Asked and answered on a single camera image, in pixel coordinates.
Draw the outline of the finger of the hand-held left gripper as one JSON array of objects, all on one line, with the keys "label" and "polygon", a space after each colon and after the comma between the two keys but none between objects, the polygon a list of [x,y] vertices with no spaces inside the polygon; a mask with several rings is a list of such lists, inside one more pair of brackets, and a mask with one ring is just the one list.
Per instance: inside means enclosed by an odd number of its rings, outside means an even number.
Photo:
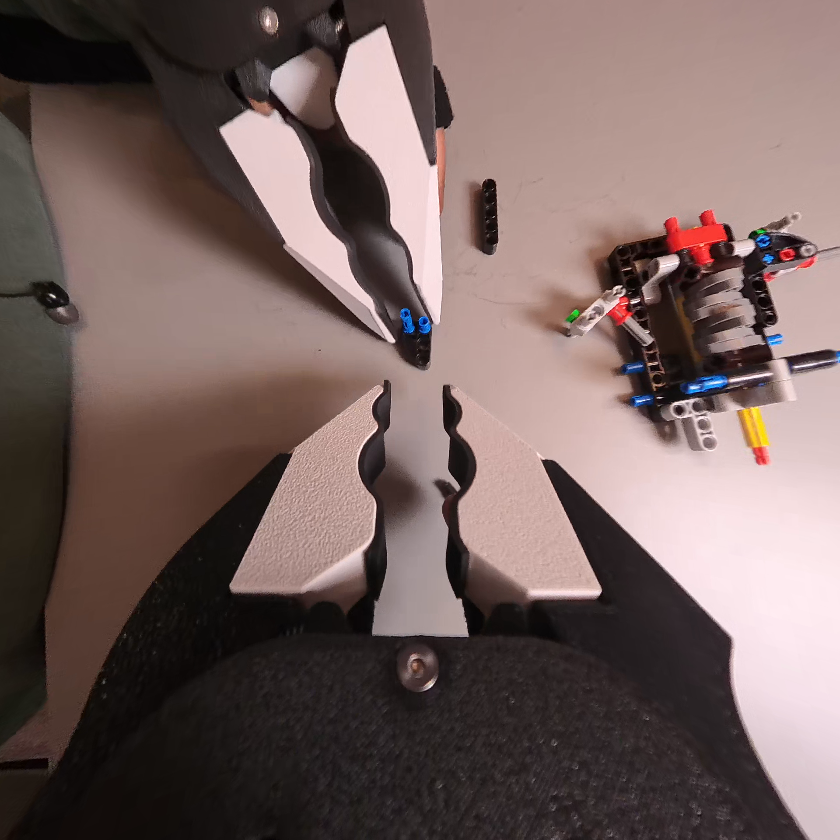
[{"label": "finger of the hand-held left gripper", "polygon": [[319,153],[307,131],[278,112],[245,110],[219,132],[286,252],[364,326],[393,344],[392,328],[364,288],[354,242],[326,197]]},{"label": "finger of the hand-held left gripper", "polygon": [[381,176],[388,219],[407,247],[413,284],[428,317],[439,324],[444,280],[438,168],[427,158],[384,24],[348,47],[334,103],[349,140]]}]

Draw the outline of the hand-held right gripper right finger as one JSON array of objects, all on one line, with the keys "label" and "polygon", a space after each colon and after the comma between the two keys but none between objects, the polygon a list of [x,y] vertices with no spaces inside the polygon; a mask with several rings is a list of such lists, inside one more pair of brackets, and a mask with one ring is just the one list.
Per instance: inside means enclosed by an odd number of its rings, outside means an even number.
[{"label": "hand-held right gripper right finger", "polygon": [[446,566],[468,628],[503,606],[596,602],[602,585],[539,452],[454,385],[443,422]]}]

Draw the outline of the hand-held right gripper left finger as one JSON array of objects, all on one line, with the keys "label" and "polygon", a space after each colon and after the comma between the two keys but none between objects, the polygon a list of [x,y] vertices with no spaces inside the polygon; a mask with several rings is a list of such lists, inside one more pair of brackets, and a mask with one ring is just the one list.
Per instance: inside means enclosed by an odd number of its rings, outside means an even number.
[{"label": "hand-held right gripper left finger", "polygon": [[387,555],[382,501],[392,386],[376,385],[295,447],[229,584],[250,600],[375,609]]}]

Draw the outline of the dark grey triangular lego liftarm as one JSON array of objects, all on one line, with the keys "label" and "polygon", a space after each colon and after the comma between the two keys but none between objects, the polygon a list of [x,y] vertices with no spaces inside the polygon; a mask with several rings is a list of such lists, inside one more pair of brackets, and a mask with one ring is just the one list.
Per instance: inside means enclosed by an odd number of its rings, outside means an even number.
[{"label": "dark grey triangular lego liftarm", "polygon": [[420,371],[426,371],[430,367],[432,357],[432,332],[429,335],[421,335],[417,332],[417,318],[414,317],[416,332],[414,335],[405,336],[402,333],[400,320],[400,331],[397,336],[397,344],[401,349],[403,358]]}]

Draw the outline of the lego chassis assembly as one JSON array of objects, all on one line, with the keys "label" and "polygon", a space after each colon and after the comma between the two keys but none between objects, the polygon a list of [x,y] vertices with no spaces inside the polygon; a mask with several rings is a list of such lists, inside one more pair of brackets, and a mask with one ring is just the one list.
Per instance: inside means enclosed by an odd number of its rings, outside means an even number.
[{"label": "lego chassis assembly", "polygon": [[664,234],[614,248],[611,286],[573,310],[561,330],[579,339],[614,323],[632,355],[621,373],[640,389],[631,406],[655,423],[681,427],[696,452],[718,446],[713,415],[735,413],[755,463],[767,466],[761,410],[795,401],[797,375],[838,365],[836,350],[774,351],[783,338],[770,333],[778,322],[770,283],[838,258],[838,247],[818,248],[791,231],[800,218],[790,213],[736,238],[711,209],[694,227],[670,217]]}]

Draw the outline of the black five-hole lego beam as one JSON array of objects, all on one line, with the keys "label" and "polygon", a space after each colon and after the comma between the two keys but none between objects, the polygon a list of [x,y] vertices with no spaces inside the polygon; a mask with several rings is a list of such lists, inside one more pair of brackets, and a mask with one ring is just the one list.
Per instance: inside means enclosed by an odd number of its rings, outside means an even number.
[{"label": "black five-hole lego beam", "polygon": [[481,185],[480,192],[480,247],[487,256],[493,256],[497,252],[499,242],[499,221],[497,183],[487,178]]}]

